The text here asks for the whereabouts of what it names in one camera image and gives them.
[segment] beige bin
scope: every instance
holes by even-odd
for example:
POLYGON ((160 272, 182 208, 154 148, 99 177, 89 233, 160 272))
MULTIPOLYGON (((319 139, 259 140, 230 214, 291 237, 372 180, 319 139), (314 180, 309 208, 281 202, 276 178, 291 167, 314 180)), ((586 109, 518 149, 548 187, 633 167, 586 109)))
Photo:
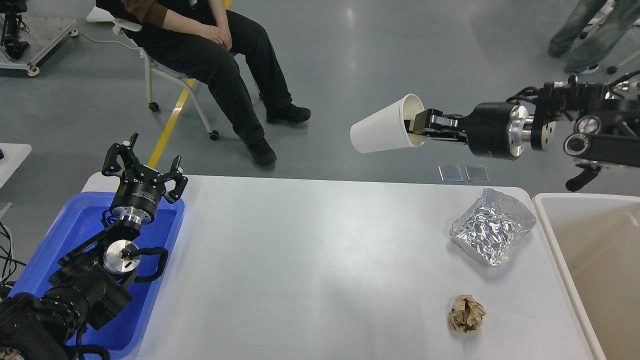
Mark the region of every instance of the beige bin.
POLYGON ((595 358, 640 359, 640 197, 542 193, 533 204, 595 358))

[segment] hands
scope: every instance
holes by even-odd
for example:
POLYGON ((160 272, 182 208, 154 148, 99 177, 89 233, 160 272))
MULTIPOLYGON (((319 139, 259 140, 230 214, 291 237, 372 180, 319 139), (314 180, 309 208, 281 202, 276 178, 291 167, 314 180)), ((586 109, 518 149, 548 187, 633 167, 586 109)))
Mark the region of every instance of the hands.
POLYGON ((229 31, 228 26, 217 27, 213 25, 202 24, 201 30, 198 35, 224 47, 227 51, 231 50, 231 32, 229 31))

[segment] white paper cup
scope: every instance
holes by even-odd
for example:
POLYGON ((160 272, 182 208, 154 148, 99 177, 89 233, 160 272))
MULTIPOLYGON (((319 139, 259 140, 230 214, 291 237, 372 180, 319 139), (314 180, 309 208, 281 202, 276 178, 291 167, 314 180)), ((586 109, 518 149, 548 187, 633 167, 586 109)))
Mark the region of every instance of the white paper cup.
POLYGON ((358 152, 374 152, 401 147, 420 146, 425 136, 408 134, 404 120, 413 120, 424 111, 422 101, 414 94, 408 94, 377 113, 361 120, 353 126, 349 135, 358 152))

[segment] brown paper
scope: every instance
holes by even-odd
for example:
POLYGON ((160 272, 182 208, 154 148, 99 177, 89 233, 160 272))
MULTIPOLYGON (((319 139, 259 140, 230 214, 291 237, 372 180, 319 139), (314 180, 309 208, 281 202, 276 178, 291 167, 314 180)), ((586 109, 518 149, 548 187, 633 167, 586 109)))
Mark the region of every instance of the brown paper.
POLYGON ((486 315, 484 307, 471 295, 460 295, 449 313, 451 327, 455 331, 476 331, 482 325, 482 317, 486 315))

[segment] person's leg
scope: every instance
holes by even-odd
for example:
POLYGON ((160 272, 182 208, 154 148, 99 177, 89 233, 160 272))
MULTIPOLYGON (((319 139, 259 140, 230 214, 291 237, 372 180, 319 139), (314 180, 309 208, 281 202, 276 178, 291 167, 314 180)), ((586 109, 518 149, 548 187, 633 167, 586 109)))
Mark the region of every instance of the person's leg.
POLYGON ((619 0, 596 32, 571 52, 565 71, 580 73, 604 59, 639 17, 639 0, 619 0))
POLYGON ((280 64, 267 32, 257 22, 227 10, 231 51, 243 54, 267 110, 283 108, 291 103, 280 64))
POLYGON ((549 55, 558 57, 567 53, 573 46, 575 39, 606 2, 607 0, 580 0, 563 27, 551 38, 549 55))
POLYGON ((149 47, 146 51, 164 66, 205 83, 244 143, 264 137, 237 63, 222 46, 195 35, 185 35, 181 42, 149 47))

